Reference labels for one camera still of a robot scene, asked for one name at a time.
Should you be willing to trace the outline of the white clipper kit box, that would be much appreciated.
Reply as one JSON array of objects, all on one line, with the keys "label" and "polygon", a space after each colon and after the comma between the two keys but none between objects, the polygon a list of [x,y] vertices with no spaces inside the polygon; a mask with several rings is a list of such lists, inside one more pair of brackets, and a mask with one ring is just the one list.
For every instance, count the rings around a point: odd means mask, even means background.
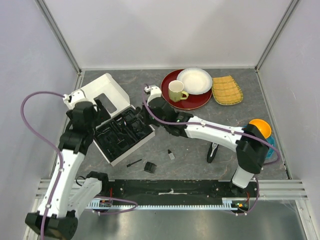
[{"label": "white clipper kit box", "polygon": [[155,129],[145,125],[136,116],[136,109],[131,105],[129,95],[109,73],[73,91],[69,107],[73,108],[80,101],[90,101],[96,105],[95,98],[101,100],[110,119],[98,118],[99,125],[93,142],[106,161],[114,167],[151,140],[155,136]]}]

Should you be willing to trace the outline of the small oil bottle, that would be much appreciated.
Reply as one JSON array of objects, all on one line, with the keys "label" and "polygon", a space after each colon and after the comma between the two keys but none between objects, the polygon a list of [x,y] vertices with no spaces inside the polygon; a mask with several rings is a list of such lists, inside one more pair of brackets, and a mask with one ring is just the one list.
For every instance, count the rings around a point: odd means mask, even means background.
[{"label": "small oil bottle", "polygon": [[172,151],[171,151],[170,149],[168,149],[167,152],[168,152],[169,158],[170,158],[171,160],[174,160],[174,159],[175,159],[175,156],[174,156],[174,154],[172,153]]}]

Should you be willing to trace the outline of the black cleaning brush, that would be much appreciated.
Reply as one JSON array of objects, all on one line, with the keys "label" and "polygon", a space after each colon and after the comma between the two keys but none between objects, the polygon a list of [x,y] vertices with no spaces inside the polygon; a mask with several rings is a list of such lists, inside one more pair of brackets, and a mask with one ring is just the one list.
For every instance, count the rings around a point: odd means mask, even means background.
[{"label": "black cleaning brush", "polygon": [[141,161],[142,161],[142,159],[136,160],[136,161],[134,161],[134,162],[131,162],[131,163],[127,164],[126,167],[129,168],[129,167],[131,167],[132,165],[137,164],[137,163],[139,163],[139,162],[141,162]]}]

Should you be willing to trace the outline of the black comb guard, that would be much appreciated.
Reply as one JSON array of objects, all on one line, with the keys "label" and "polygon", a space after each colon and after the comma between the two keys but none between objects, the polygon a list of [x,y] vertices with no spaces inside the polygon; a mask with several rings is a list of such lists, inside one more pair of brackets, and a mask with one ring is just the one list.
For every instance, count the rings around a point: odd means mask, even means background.
[{"label": "black comb guard", "polygon": [[150,174],[154,174],[156,172],[157,165],[152,162],[147,162],[144,166],[144,171]]}]

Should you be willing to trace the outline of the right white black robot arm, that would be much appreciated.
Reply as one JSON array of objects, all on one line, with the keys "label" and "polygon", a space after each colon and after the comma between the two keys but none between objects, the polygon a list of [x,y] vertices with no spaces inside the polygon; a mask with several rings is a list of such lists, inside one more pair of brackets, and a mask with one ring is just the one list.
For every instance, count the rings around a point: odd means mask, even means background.
[{"label": "right white black robot arm", "polygon": [[229,184],[233,196],[242,196],[254,175],[261,172],[271,145],[255,125],[227,126],[175,111],[155,85],[143,87],[142,101],[141,115],[145,123],[162,126],[176,137],[208,141],[236,153],[238,166]]}]

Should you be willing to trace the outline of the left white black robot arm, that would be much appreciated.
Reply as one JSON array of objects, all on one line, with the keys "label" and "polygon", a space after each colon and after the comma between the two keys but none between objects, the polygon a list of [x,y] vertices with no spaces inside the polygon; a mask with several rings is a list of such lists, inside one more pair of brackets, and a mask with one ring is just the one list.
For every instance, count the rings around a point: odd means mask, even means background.
[{"label": "left white black robot arm", "polygon": [[87,205],[96,195],[104,197],[110,191],[107,174],[92,172],[77,193],[70,197],[76,173],[93,143],[96,126],[101,119],[101,108],[81,90],[63,95],[63,101],[71,105],[66,113],[69,122],[59,139],[59,145],[55,146],[31,127],[25,117],[27,100],[41,93],[34,92],[23,100],[20,107],[21,118],[33,134],[53,148],[58,159],[41,204],[36,212],[27,214],[25,223],[42,240],[46,237],[70,240]]}]

